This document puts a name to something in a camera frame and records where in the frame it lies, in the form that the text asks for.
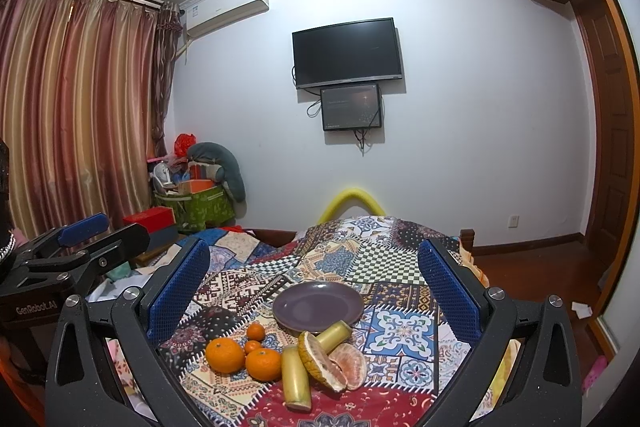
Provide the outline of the large orange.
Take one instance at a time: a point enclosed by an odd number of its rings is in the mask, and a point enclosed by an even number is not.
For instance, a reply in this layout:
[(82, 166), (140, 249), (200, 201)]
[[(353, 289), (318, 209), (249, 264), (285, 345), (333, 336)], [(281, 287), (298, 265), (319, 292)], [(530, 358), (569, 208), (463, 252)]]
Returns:
[(282, 371), (281, 353), (268, 348), (257, 348), (246, 356), (245, 368), (255, 381), (278, 381)]
[(235, 340), (218, 337), (207, 343), (205, 358), (214, 372), (221, 374), (238, 373), (245, 365), (245, 351)]

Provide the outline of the small orange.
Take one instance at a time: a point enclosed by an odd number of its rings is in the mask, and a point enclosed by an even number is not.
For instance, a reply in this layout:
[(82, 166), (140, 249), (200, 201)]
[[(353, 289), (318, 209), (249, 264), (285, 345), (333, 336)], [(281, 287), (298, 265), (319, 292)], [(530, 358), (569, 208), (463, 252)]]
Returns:
[(254, 339), (250, 339), (247, 340), (247, 342), (244, 345), (244, 351), (247, 355), (250, 354), (250, 352), (253, 352), (255, 350), (258, 350), (262, 347), (262, 343), (258, 340), (254, 340)]
[(261, 343), (266, 337), (265, 327), (258, 322), (250, 323), (246, 329), (246, 337), (250, 341)]

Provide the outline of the peeled pomelo segment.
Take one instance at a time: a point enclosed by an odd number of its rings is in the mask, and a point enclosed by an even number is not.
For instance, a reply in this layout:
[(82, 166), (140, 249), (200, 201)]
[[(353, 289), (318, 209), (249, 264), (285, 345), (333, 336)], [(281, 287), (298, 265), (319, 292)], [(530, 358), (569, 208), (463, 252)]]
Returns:
[(367, 378), (367, 359), (353, 345), (341, 343), (330, 354), (330, 360), (341, 369), (348, 390), (360, 388)]

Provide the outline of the short sugarcane piece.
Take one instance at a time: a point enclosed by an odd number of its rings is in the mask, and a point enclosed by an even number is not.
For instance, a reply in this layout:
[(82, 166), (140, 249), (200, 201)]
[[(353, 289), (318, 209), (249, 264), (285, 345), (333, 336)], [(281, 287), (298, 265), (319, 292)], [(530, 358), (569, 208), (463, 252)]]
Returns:
[(316, 336), (327, 355), (341, 343), (346, 343), (350, 337), (352, 337), (352, 328), (344, 321), (337, 321)]

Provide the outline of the long sugarcane piece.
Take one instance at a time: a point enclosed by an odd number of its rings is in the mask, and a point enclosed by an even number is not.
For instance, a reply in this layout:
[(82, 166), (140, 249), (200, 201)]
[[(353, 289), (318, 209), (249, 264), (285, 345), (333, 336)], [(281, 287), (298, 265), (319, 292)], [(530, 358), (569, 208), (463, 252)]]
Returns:
[(288, 346), (282, 350), (281, 376), (286, 407), (293, 411), (310, 412), (309, 375), (296, 346)]

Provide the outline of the pomelo wedge with rind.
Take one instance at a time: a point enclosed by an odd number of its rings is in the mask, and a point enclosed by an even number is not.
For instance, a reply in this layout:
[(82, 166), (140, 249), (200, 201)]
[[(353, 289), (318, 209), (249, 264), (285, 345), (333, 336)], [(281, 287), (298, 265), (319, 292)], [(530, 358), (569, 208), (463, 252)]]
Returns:
[(342, 370), (329, 358), (314, 335), (302, 332), (298, 336), (297, 350), (300, 361), (315, 381), (336, 393), (346, 389)]

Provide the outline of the red box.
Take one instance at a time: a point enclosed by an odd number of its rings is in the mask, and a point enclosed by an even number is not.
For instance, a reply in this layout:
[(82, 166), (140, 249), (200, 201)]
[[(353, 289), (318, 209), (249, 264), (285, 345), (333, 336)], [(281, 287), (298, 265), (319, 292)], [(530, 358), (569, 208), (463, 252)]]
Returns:
[(149, 234), (153, 234), (165, 229), (174, 229), (176, 218), (171, 208), (156, 206), (125, 217), (122, 219), (122, 224), (141, 225)]

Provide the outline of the patchwork patterned bedspread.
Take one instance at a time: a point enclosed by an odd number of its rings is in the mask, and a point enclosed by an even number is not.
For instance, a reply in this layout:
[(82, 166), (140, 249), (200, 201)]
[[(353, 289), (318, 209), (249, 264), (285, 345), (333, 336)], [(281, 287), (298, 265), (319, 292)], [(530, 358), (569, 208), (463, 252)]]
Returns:
[[(281, 247), (205, 231), (208, 271), (157, 354), (216, 426), (412, 426), (471, 350), (419, 272), (419, 246), (434, 236), (382, 216), (324, 222)], [(333, 392), (305, 371), (258, 381), (206, 360), (217, 338), (289, 355), (305, 331), (355, 388)]]

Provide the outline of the green fabric storage box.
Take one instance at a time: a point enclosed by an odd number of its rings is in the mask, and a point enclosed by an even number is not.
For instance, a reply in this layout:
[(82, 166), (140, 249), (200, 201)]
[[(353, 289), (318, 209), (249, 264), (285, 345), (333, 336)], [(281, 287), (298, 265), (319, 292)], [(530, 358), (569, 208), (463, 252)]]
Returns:
[(193, 194), (154, 193), (157, 206), (174, 212), (178, 231), (183, 234), (201, 232), (207, 225), (219, 227), (235, 218), (232, 200), (221, 186)]

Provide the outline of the grey plush toy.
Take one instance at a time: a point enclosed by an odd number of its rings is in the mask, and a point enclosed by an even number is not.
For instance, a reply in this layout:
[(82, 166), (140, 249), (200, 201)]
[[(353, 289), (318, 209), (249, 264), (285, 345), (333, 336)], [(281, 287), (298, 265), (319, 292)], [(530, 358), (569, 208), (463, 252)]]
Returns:
[(227, 147), (214, 142), (200, 142), (189, 147), (190, 161), (214, 166), (214, 181), (221, 184), (233, 202), (244, 202), (245, 186), (240, 166)]

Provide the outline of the striped red gold curtain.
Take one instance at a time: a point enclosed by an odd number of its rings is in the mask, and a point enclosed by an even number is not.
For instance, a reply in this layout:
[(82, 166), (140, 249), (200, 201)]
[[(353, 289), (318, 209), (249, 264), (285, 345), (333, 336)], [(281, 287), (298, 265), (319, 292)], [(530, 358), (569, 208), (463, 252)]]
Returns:
[(1, 136), (27, 236), (150, 207), (181, 31), (170, 2), (1, 0)]

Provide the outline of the purple ceramic plate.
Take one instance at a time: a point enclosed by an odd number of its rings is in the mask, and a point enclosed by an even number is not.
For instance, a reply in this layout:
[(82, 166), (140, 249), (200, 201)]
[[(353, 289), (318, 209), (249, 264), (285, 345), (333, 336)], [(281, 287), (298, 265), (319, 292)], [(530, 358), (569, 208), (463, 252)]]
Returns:
[(319, 334), (337, 321), (354, 325), (364, 304), (356, 289), (335, 282), (306, 282), (286, 288), (273, 301), (277, 322), (294, 332)]

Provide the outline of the yellow foam tube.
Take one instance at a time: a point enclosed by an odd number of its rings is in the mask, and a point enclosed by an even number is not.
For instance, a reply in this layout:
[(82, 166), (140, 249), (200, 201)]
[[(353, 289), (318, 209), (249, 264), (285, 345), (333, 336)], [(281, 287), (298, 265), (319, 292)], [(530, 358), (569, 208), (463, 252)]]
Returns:
[(386, 215), (386, 211), (371, 194), (359, 187), (349, 187), (331, 199), (329, 205), (322, 211), (317, 221), (318, 225), (336, 219), (343, 210), (353, 205), (362, 207), (370, 216)]

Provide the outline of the wooden door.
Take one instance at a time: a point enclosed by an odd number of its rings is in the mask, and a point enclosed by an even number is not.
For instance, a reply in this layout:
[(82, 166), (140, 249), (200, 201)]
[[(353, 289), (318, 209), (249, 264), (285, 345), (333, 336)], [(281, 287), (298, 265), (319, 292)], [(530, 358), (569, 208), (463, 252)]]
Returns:
[(623, 238), (634, 168), (634, 125), (622, 40), (605, 0), (577, 0), (596, 112), (596, 174), (587, 228), (588, 247), (611, 261)]

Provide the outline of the white air conditioner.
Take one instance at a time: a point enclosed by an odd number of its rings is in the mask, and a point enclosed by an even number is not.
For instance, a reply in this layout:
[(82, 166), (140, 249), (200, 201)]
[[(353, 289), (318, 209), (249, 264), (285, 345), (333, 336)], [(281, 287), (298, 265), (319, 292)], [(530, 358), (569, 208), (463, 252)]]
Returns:
[(182, 9), (186, 38), (191, 40), (267, 12), (269, 0), (192, 0)]

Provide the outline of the wall power socket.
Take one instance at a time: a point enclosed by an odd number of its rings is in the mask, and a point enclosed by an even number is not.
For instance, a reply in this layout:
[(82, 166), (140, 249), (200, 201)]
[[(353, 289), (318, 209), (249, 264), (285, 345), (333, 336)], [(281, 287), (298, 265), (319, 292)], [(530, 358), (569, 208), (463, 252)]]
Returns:
[(520, 220), (520, 217), (518, 217), (517, 215), (513, 215), (509, 218), (508, 221), (508, 227), (509, 228), (517, 228), (518, 227), (518, 220)]

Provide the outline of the small black wall monitor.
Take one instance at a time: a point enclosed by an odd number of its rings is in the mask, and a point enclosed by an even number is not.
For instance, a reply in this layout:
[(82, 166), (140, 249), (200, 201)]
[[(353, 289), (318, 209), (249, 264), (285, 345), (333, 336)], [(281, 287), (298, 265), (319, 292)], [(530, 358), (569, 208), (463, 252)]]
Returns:
[(382, 127), (382, 98), (376, 83), (322, 89), (320, 102), (325, 132)]

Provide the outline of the wall mounted black television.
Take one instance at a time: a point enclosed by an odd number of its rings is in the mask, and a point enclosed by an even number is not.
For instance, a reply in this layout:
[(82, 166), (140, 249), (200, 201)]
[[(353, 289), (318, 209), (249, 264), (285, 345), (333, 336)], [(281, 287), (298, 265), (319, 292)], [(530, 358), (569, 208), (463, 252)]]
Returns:
[(393, 17), (295, 31), (292, 49), (297, 89), (402, 77)]

